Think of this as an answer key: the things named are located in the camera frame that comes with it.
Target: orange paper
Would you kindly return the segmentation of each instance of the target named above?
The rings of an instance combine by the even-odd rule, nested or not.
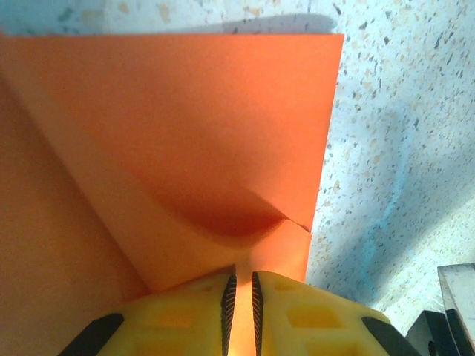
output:
[[[304,279],[342,40],[3,37],[0,70],[151,290],[246,285]]]

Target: black rubber pad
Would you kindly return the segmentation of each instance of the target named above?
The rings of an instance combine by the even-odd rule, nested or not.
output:
[[[421,356],[394,326],[374,317],[363,317],[362,320],[389,356]]]
[[[110,314],[85,327],[59,356],[96,356],[124,322],[121,314]]]
[[[256,356],[261,356],[264,298],[257,272],[252,273],[252,311],[254,315],[255,354]]]
[[[223,298],[221,298],[221,349],[223,356],[227,356],[229,351],[232,317],[235,313],[236,284],[236,276],[232,275],[228,279]]]

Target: yellow plastic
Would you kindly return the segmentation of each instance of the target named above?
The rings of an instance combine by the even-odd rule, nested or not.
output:
[[[114,310],[125,321],[98,356],[221,355],[220,302],[229,277],[208,277]]]
[[[263,295],[262,356],[387,356],[362,317],[378,311],[271,272]]]

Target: terrazzo surface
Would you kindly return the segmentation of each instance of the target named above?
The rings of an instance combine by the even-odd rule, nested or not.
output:
[[[403,333],[442,308],[436,267],[475,260],[474,19],[470,0],[0,3],[15,34],[343,33],[307,282]]]

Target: speckled countertop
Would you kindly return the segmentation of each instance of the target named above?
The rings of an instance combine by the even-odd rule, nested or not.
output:
[[[2,1],[11,33],[344,33],[307,282],[406,332],[475,260],[470,0]]]

